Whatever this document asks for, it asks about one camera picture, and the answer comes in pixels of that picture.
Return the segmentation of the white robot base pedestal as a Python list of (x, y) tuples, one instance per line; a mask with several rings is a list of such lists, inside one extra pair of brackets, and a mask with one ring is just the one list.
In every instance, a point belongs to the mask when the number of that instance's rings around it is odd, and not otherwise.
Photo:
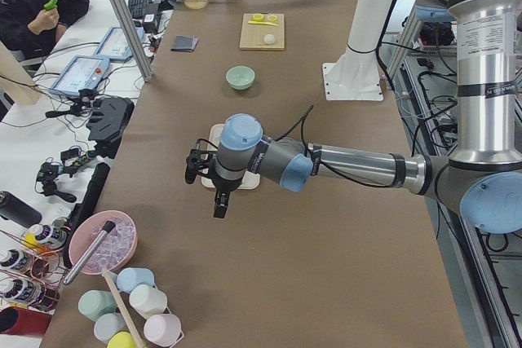
[(323, 64), (329, 101), (381, 101), (378, 45), (395, 0), (357, 0), (347, 48), (334, 63)]

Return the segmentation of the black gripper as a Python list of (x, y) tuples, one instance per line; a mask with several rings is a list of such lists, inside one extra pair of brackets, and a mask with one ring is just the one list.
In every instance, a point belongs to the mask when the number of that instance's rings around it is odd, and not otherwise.
[(225, 218), (228, 211), (230, 192), (234, 192), (239, 188), (242, 178), (231, 180), (215, 174), (212, 178), (212, 183), (216, 188), (213, 216), (215, 218)]

